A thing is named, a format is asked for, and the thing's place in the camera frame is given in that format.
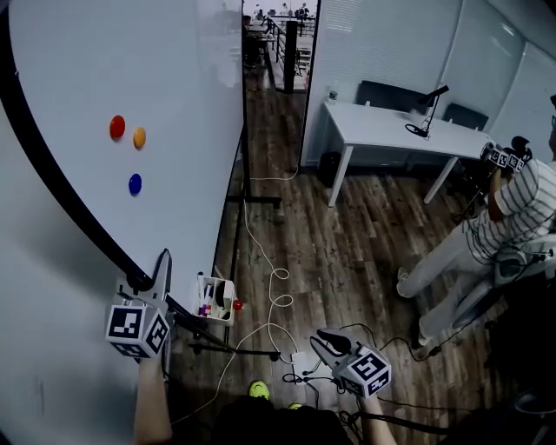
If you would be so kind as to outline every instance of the person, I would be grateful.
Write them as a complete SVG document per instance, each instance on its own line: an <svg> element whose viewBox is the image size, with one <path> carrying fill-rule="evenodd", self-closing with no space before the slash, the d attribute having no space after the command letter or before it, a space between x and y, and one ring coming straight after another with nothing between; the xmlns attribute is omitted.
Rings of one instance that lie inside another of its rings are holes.
<svg viewBox="0 0 556 445"><path fill-rule="evenodd" d="M491 178L488 206L471 221L464 221L407 273L398 269L396 291L412 298L437 276L455 271L455 284L446 298L419 320L419 345L426 345L453 324L462 299L487 275L500 249L519 248L554 229L556 210L556 117L549 146L553 162L532 159L520 173L501 186L501 170Z"/></svg>
<svg viewBox="0 0 556 445"><path fill-rule="evenodd" d="M360 400L361 410L381 415L375 396ZM368 445L395 445L387 423L375 419L361 420ZM135 419L136 445L163 445L172 441L166 393L160 359L142 359L139 364ZM211 445L230 443L351 444L341 423L332 411L319 411L293 403L288 409L275 409L264 382L254 382L249 395L225 406L212 429Z"/></svg>
<svg viewBox="0 0 556 445"><path fill-rule="evenodd" d="M243 62L248 67L253 67L259 61L259 43L257 39L249 34L248 27L251 25L251 16L243 16L242 19L242 43Z"/></svg>

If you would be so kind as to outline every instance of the bottle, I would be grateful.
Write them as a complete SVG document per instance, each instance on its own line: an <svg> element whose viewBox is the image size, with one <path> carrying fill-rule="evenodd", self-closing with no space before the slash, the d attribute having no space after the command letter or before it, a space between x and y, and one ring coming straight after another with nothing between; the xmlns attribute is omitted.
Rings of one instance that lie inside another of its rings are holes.
<svg viewBox="0 0 556 445"><path fill-rule="evenodd" d="M328 103L330 105L334 105L336 103L336 100L338 99L339 86L340 85L338 84L338 81L334 81L334 85L332 85L330 91L328 92Z"/></svg>

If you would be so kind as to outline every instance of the white desk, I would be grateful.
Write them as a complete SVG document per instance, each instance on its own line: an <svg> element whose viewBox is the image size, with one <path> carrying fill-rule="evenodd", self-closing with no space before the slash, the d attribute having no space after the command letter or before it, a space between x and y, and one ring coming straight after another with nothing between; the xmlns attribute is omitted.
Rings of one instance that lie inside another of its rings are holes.
<svg viewBox="0 0 556 445"><path fill-rule="evenodd" d="M260 26L260 24L250 24L247 26L247 31L265 33L268 31L268 26Z"/></svg>
<svg viewBox="0 0 556 445"><path fill-rule="evenodd" d="M340 165L336 172L328 207L334 207L336 203L349 159L356 146L414 149L450 155L450 160L423 200L425 204L429 204L458 158L480 159L485 144L493 141L488 134L482 131L470 130L439 119L433 119L430 139L426 140L410 133L405 128L406 123L420 127L425 119L421 115L365 107L353 103L334 103L332 105L325 103L325 108L343 141Z"/></svg>

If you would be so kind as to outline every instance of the power strip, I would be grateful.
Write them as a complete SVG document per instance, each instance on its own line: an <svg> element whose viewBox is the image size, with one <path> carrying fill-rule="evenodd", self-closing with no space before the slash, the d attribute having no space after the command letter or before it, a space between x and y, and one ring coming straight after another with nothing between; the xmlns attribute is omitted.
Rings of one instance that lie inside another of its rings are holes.
<svg viewBox="0 0 556 445"><path fill-rule="evenodd" d="M300 377L301 379L304 377L303 371L307 370L307 354L304 352L294 352L292 354L292 368L294 369L294 374ZM297 385L305 385L305 382L297 382Z"/></svg>

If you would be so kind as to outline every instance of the red magnet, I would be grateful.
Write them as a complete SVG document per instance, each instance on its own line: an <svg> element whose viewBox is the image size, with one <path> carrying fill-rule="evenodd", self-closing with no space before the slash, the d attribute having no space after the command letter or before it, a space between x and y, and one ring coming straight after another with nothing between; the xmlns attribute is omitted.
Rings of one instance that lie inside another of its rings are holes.
<svg viewBox="0 0 556 445"><path fill-rule="evenodd" d="M123 136L124 131L125 121L123 120L123 117L120 115L112 117L112 121L110 122L110 137L112 139L119 139Z"/></svg>

